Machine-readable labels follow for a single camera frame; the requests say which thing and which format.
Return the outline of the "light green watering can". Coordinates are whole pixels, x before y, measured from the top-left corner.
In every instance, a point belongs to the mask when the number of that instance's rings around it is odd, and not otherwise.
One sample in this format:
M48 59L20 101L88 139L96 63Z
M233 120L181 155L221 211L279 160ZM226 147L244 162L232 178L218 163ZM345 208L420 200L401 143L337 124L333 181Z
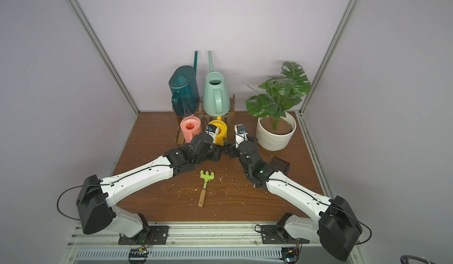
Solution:
M211 51L208 51L208 59L210 72L205 77L203 108L208 115L221 117L230 111L230 95L224 76L214 71Z

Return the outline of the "dark teal watering can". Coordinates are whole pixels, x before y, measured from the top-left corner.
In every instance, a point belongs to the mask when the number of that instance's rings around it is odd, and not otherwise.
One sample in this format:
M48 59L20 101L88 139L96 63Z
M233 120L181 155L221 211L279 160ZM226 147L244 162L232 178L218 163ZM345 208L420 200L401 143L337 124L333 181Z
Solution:
M177 116L187 117L193 115L199 104L197 63L198 52L195 51L193 66L178 67L169 80L172 107Z

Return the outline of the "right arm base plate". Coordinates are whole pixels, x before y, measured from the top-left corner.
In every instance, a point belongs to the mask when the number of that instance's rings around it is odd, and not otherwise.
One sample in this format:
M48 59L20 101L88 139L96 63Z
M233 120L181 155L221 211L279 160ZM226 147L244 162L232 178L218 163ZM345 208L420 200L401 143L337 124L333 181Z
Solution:
M274 244L274 245L297 245L297 244L308 244L309 240L291 237L281 226L277 225L255 225L254 230L260 234L263 244Z

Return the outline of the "pink watering can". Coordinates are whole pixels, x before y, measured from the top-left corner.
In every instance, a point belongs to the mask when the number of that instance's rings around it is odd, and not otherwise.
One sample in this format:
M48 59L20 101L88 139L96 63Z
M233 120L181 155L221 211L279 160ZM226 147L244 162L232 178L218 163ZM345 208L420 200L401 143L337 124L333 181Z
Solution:
M201 120L192 115L186 117L180 122L180 129L182 130L185 142L190 143L201 132Z

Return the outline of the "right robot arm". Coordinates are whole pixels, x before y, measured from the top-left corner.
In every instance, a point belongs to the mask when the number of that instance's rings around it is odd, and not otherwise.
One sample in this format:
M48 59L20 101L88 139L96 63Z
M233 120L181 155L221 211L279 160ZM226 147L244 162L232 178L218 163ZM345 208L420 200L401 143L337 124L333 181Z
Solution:
M287 177L276 166L264 161L252 141L226 143L224 152L237 158L246 178L257 188L277 195L304 212L315 225L309 229L324 249L345 262L363 232L349 203L315 193Z

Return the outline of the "wooden slatted shelf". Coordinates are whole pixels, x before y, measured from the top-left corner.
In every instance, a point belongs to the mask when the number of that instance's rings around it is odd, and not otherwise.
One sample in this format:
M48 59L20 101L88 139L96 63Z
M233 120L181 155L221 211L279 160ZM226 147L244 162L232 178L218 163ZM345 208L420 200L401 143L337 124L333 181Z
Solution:
M230 98L230 105L231 105L231 108L230 108L229 112L220 118L220 120L223 121L227 125L227 131L226 131L226 135L224 137L224 141L227 141L227 140L231 141L234 138L235 95L233 95L233 97ZM204 111L202 99L200 99L193 115L201 120L201 130L202 131L206 130L208 123L217 119L216 117L208 115ZM176 121L178 124L175 142L178 146L180 146L185 143L183 132L179 126L180 122L182 121L182 119L184 117L179 116L179 115L175 115L175 117L176 117Z

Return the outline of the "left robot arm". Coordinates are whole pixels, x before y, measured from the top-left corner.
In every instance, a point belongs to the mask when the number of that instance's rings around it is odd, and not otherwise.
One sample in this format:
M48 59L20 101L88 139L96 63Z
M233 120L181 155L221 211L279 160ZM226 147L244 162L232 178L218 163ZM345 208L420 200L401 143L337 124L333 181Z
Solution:
M103 179L97 175L86 178L76 200L83 233L91 235L106 229L138 244L145 243L151 230L144 215L130 213L117 203L154 183L191 172L205 161L217 162L222 153L222 146L215 144L209 134L201 133L190 143L128 172Z

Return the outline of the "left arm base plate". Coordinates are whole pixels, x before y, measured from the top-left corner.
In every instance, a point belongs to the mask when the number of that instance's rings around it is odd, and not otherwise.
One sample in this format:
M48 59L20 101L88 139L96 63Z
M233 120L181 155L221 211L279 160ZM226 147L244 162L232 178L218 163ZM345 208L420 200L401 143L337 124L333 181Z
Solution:
M120 234L118 245L165 245L169 228L169 226L146 227L132 238Z

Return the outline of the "yellow watering can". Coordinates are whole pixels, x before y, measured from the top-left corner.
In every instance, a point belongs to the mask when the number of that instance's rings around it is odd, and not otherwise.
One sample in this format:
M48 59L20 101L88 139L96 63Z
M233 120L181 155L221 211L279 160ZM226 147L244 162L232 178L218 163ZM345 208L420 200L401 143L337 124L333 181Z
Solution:
M224 146L224 140L227 137L228 127L225 122L221 120L221 117L217 117L216 120L212 120L209 124L214 124L220 128L220 134L217 136L217 145Z

